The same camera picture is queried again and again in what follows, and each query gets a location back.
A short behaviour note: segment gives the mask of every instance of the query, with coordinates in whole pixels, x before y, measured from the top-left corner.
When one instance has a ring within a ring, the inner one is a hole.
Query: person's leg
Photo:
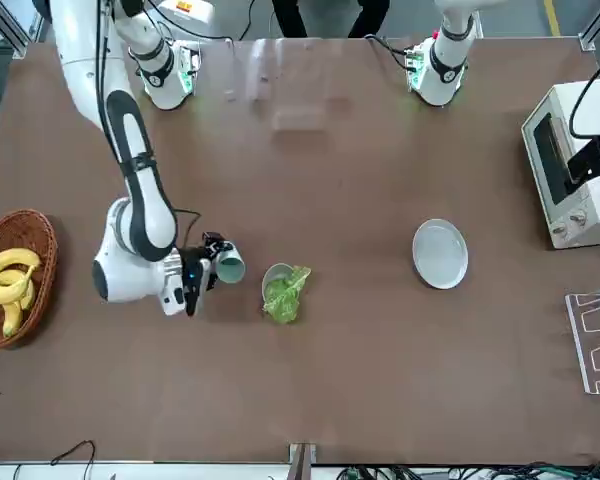
[[[298,9],[298,0],[273,0],[273,9],[276,12],[280,30],[285,37],[303,38],[307,36]]]
[[[358,0],[358,3],[362,7],[362,12],[360,12],[356,23],[353,24],[351,32],[349,32],[349,38],[361,38],[370,33],[378,33],[382,22],[384,22],[384,17],[389,10],[389,1]]]

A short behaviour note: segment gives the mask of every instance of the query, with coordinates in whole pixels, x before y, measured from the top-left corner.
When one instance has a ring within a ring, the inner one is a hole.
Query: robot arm
[[[430,105],[443,106],[460,88],[467,55],[476,38],[474,13],[507,0],[435,0],[443,15],[437,38],[427,38],[409,52],[411,89]]]
[[[191,52],[163,39],[144,13],[143,0],[50,0],[48,6],[73,101],[107,137],[128,193],[107,213],[93,262],[98,293],[110,302],[157,295],[166,314],[186,309],[191,315],[207,283],[215,281],[213,257],[230,244],[219,237],[207,242],[211,248],[175,248],[176,219],[129,86],[120,37],[159,108],[175,108],[192,92],[181,76],[181,68],[192,70]],[[184,272],[189,272],[187,279]]]
[[[160,182],[147,129],[131,93],[124,53],[110,21],[111,11],[103,7],[101,18],[97,19],[100,3],[97,0],[53,0],[50,6],[56,42],[67,86],[78,111],[109,134],[125,179],[129,201],[120,212],[118,240],[129,252],[156,262],[173,248],[176,221]],[[99,42],[103,46],[102,39],[96,38],[97,21],[103,27],[103,37],[108,37],[109,50],[100,66],[104,70],[103,104],[96,94],[96,45]]]

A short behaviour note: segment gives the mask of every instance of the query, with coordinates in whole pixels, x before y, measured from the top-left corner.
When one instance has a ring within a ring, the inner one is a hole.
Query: banana bunch
[[[7,269],[11,265],[25,265],[27,272]],[[40,265],[40,257],[26,248],[10,248],[0,252],[0,305],[4,309],[2,334],[14,335],[22,324],[22,311],[33,305],[35,290],[31,275]]]

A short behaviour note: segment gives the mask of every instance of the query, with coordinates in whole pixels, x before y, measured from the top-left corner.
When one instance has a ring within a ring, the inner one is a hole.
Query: cup
[[[244,278],[247,267],[240,256],[240,252],[231,242],[225,242],[233,248],[226,252],[221,252],[216,257],[216,275],[224,283],[238,283]]]
[[[293,273],[293,268],[291,268],[286,263],[276,263],[269,267],[267,273],[264,274],[262,279],[262,300],[266,302],[264,298],[264,292],[267,289],[267,285],[271,283],[273,280],[278,280],[279,278],[288,278]]]

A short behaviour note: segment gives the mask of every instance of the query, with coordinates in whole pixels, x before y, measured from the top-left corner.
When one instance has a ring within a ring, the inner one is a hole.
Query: woven basket
[[[49,300],[58,260],[58,243],[49,220],[35,210],[18,210],[0,220],[0,252],[8,248],[28,248],[40,256],[42,264],[31,277],[36,291],[29,311],[22,312],[22,325],[15,335],[2,335],[4,311],[0,306],[0,348],[17,342],[38,324]],[[17,266],[25,271],[24,266]]]

